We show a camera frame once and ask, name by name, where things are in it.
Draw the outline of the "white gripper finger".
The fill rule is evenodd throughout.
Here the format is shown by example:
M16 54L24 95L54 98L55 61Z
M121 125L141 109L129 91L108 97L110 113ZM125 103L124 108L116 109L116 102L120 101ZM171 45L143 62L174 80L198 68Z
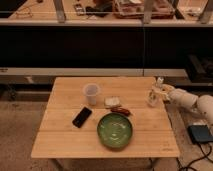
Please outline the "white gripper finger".
M161 95L161 99L163 101L170 101L170 97L166 94L166 95Z
M173 90L174 90L174 87L173 87L172 85L164 84L164 85L162 86L162 91L163 91L164 93L169 93L169 92L171 92L171 91L173 91Z

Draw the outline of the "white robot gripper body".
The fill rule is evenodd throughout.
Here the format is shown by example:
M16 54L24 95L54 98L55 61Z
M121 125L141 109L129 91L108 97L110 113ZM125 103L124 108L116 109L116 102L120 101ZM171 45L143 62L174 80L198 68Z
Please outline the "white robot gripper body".
M169 98L177 105L191 109L196 103L198 96L183 89L174 89L169 93Z

